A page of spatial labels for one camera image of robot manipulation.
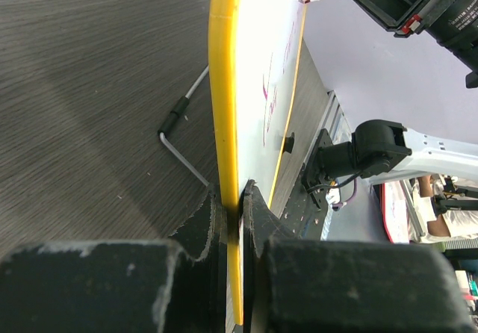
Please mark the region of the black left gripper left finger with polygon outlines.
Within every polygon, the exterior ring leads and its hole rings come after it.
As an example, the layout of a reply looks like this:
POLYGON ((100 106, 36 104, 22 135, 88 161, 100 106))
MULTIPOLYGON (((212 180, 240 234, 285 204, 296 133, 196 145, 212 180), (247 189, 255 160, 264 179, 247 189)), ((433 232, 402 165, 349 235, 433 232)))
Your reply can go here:
POLYGON ((1 260, 1 330, 224 332, 226 234, 209 187, 163 239, 18 246, 1 260))

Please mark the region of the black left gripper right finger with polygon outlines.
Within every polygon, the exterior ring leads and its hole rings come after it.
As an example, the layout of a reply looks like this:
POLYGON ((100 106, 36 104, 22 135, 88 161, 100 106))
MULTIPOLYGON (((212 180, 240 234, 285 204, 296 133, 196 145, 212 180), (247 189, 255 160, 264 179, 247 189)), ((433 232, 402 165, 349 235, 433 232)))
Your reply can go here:
POLYGON ((245 332, 472 332, 448 260, 418 245, 304 240, 241 195, 245 332))

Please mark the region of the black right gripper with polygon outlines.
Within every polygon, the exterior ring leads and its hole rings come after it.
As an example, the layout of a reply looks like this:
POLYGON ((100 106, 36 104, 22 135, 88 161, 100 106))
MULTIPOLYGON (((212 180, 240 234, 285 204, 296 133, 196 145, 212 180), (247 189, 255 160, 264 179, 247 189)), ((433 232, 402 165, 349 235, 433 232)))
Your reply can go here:
POLYGON ((408 38, 476 38, 477 0, 353 0, 386 31, 408 38))

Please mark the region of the orange-framed whiteboard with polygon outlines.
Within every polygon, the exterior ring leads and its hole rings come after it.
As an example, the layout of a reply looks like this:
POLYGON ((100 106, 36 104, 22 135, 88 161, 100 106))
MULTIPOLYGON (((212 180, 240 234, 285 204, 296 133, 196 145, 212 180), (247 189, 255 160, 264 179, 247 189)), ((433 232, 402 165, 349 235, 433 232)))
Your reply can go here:
POLYGON ((211 0, 208 66, 234 320, 244 323, 240 199, 273 199, 297 85, 305 0, 211 0))

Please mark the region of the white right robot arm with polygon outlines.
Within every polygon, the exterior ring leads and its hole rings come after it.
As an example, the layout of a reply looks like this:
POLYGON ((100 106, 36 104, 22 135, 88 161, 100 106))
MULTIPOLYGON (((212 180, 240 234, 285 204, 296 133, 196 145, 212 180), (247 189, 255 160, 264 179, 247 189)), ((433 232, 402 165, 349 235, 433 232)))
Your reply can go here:
MULTIPOLYGON (((428 33, 470 73, 477 88, 477 0, 353 0, 397 38, 428 33)), ((316 190, 332 180, 375 177, 376 183, 421 173, 477 178, 477 146, 421 134, 398 122, 373 119, 360 124, 351 140, 332 144, 322 130, 307 163, 303 184, 316 190)))

